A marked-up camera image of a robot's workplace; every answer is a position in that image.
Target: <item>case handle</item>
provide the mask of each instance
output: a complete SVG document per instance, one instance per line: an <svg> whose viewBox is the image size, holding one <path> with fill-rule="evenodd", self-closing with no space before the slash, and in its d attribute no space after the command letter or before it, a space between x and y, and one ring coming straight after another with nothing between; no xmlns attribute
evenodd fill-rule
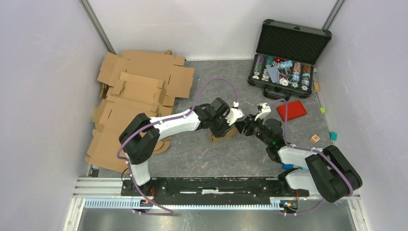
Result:
<svg viewBox="0 0 408 231"><path fill-rule="evenodd" d="M286 92L286 96L285 95L278 95L275 93L271 93L270 91L268 91L267 88L264 89L264 96L273 100L280 100L280 99L285 99L286 101L289 101L290 97L291 97L292 93L290 91Z"/></svg>

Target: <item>red box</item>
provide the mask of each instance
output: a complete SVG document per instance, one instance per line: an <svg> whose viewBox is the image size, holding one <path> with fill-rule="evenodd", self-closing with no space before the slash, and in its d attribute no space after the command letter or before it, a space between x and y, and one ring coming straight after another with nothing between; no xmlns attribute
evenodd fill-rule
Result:
<svg viewBox="0 0 408 231"><path fill-rule="evenodd" d="M285 105L276 108L282 121L285 121ZM288 103L288 121L307 114L305 107L299 100Z"/></svg>

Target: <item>poker chip case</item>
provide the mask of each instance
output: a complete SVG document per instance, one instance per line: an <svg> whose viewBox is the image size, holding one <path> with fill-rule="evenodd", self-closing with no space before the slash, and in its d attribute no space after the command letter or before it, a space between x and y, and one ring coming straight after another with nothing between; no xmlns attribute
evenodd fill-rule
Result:
<svg viewBox="0 0 408 231"><path fill-rule="evenodd" d="M291 95L309 97L313 86L313 65L331 35L328 30L265 20L248 83L262 88L264 96L271 99L289 100ZM274 66L279 68L278 79L272 79L267 71L268 67Z"/></svg>

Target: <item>metal frame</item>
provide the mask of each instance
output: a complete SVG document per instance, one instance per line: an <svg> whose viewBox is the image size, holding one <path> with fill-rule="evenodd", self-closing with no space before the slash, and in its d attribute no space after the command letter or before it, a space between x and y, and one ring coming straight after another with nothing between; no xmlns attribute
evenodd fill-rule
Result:
<svg viewBox="0 0 408 231"><path fill-rule="evenodd" d="M323 27L322 27L323 30L328 30L332 26L334 20L336 19L336 16L338 15L341 8L343 7L344 2L345 0L336 1L336 3L334 4L333 8L330 11L329 16L327 16L327 19L323 24Z"/></svg>
<svg viewBox="0 0 408 231"><path fill-rule="evenodd" d="M111 44L111 42L108 39L108 36L106 35L105 31L102 28L101 23L98 20L98 17L96 16L95 12L93 11L90 3L88 0L79 0L79 3L81 3L82 7L84 8L85 13L87 14L90 22L92 23L93 27L95 28L96 33L98 33L99 37L101 38L103 44L105 45L106 49L113 54L115 53L115 50Z"/></svg>
<svg viewBox="0 0 408 231"><path fill-rule="evenodd" d="M143 199L140 196L121 196L122 180L120 178L78 178L72 196L71 205L64 225L64 231L76 231L82 216L82 210L86 207L98 208L146 208L140 206ZM179 206L169 205L171 209L223 209L223 210L280 210L281 200L294 200L294 197L271 197L271 206L265 205L234 205L234 206ZM303 200L319 200L319 195L301 197ZM358 191L355 191L351 197L343 197L341 200L347 200L354 225L357 231L370 231L365 214L361 206L361 198Z"/></svg>

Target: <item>cardboard sheet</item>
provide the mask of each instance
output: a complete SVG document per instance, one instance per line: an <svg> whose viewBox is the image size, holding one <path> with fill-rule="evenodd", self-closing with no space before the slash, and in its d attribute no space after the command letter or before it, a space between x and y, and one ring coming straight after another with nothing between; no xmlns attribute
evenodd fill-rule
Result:
<svg viewBox="0 0 408 231"><path fill-rule="evenodd" d="M86 162L117 172L127 168L125 161L116 157L120 134L136 115L169 116L176 97L189 97L194 69L183 67L184 60L170 50L106 54L98 75L103 100L92 119L95 129ZM158 141L153 153L167 150L169 139Z"/></svg>
<svg viewBox="0 0 408 231"><path fill-rule="evenodd" d="M236 127L231 128L231 130L229 130L224 137L220 137L220 138L216 138L211 132L210 132L210 138L211 138L211 142L218 142L221 140L224 140L228 137L231 136L235 136L236 134L238 134L238 130Z"/></svg>
<svg viewBox="0 0 408 231"><path fill-rule="evenodd" d="M113 87L122 72L164 81L166 95L188 98L194 68L183 67L185 58L166 53L124 51L122 56L107 53L98 81Z"/></svg>

